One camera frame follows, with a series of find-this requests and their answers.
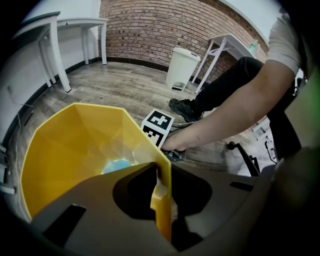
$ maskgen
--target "black pants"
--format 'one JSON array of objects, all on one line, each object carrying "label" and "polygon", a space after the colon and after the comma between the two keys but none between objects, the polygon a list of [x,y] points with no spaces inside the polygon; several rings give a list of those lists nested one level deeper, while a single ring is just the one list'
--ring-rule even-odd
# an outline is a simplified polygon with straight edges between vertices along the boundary
[{"label": "black pants", "polygon": [[[193,111],[201,114],[220,106],[237,89],[249,83],[262,66],[263,63],[254,58],[239,59],[234,66],[196,96],[191,102]],[[294,84],[267,114],[278,159],[292,155],[301,148],[299,139],[284,112],[294,100],[293,92]]]}]

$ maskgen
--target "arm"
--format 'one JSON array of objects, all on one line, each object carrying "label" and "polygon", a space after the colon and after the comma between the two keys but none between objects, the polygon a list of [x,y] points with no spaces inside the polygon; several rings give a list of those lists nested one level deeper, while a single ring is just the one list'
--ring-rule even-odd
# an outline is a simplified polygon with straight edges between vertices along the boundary
[{"label": "arm", "polygon": [[267,60],[252,81],[235,91],[216,111],[169,137],[162,149],[183,151],[243,132],[279,102],[294,79],[290,68]]}]

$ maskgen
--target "wooden floor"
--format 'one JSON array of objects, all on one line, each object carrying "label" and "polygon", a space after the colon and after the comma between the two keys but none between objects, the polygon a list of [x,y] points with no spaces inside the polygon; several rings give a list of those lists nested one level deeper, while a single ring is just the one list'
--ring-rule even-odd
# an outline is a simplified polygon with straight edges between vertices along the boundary
[{"label": "wooden floor", "polygon": [[[102,65],[96,62],[83,66],[68,74],[72,90],[66,93],[60,82],[41,95],[34,102],[34,112],[21,127],[17,144],[17,172],[20,176],[28,145],[36,128],[53,114],[67,107],[69,104],[91,103],[125,108],[138,125],[154,108],[175,117],[175,123],[184,123],[184,119],[171,111],[168,102],[171,98],[194,99],[198,85],[189,83],[184,91],[168,89],[165,80],[166,72],[152,68],[126,63],[109,62]],[[16,128],[9,146],[8,156],[11,175],[8,182],[17,187],[16,172]],[[230,141],[241,143],[249,155],[257,157],[260,169],[272,164],[269,160],[264,140],[257,141],[259,132],[251,129],[223,141],[210,143],[205,146],[187,149],[185,165],[197,166],[204,171],[228,172],[232,174],[248,175],[249,172],[237,149],[230,151],[226,144]],[[9,196],[12,209],[21,215],[19,205],[19,191],[15,196]]]}]

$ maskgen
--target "white t-shirt sleeve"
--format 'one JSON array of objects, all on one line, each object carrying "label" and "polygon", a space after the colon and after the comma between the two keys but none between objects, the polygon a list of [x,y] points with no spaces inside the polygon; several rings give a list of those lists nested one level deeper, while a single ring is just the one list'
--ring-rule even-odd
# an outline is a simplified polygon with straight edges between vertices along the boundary
[{"label": "white t-shirt sleeve", "polygon": [[269,52],[267,60],[280,62],[297,75],[301,67],[299,40],[289,18],[279,17],[273,24],[269,36]]}]

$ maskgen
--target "blue object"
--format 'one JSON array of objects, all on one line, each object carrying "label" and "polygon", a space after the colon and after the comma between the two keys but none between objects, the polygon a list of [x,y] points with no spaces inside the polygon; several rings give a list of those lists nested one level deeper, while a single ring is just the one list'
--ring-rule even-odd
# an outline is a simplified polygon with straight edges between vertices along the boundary
[{"label": "blue object", "polygon": [[108,174],[130,166],[132,166],[132,164],[125,159],[120,159],[117,161],[108,161],[105,167],[102,169],[102,174]]}]

